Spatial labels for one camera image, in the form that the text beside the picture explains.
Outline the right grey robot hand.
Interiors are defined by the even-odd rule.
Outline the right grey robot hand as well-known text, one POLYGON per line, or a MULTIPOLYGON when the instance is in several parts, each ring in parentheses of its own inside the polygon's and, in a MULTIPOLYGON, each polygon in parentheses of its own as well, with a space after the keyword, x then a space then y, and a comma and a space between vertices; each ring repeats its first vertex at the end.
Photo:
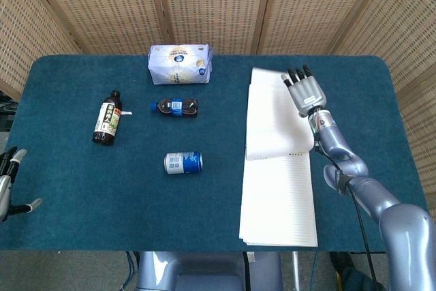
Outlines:
POLYGON ((308 117, 326 107, 326 96, 308 65, 303 65, 302 69, 288 69, 287 73, 281 74, 281 79, 301 117, 308 117))

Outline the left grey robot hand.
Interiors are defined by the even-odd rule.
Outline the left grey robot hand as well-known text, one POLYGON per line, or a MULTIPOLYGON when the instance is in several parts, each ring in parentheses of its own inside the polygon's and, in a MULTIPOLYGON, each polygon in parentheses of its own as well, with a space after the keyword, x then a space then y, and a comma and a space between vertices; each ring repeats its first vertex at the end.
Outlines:
POLYGON ((12 147, 1 154, 1 223, 9 216, 31 213, 43 202, 41 198, 37 198, 29 204, 12 205, 11 203, 12 188, 21 161, 26 154, 26 149, 18 150, 18 147, 12 147))

